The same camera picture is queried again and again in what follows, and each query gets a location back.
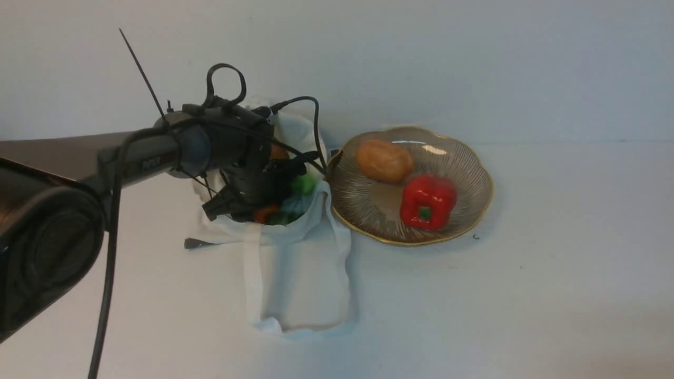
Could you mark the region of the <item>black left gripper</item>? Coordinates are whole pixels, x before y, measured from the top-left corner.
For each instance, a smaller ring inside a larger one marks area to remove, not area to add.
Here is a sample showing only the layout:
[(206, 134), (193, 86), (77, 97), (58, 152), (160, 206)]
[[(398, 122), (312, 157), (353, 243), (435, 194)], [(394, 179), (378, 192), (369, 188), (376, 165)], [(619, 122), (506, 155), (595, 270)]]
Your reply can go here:
[(298, 154), (289, 160), (270, 160), (270, 144), (280, 145), (274, 137), (275, 127), (269, 121), (277, 115), (281, 105), (260, 106), (245, 110), (240, 106), (226, 115), (248, 131), (258, 132), (259, 138), (243, 133), (238, 140), (243, 142), (236, 149), (238, 156), (226, 161), (219, 168), (224, 187), (202, 206), (210, 221), (219, 216), (229, 216), (236, 222), (253, 221), (253, 211), (278, 204), (290, 192), (291, 182), (298, 176), (308, 174), (307, 165), (322, 160), (322, 142), (318, 134), (318, 112), (314, 113), (314, 151)]

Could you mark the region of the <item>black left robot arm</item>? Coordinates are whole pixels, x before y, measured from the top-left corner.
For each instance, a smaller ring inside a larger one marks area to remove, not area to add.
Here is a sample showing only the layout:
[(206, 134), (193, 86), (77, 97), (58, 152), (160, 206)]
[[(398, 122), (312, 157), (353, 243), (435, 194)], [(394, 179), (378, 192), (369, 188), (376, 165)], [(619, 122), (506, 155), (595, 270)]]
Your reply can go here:
[(322, 149), (280, 142), (271, 122), (280, 109), (184, 105), (139, 132), (2, 143), (2, 341), (92, 268), (110, 230), (118, 166), (123, 187), (220, 172), (225, 188), (208, 191), (202, 206), (210, 221), (250, 221), (289, 197)]

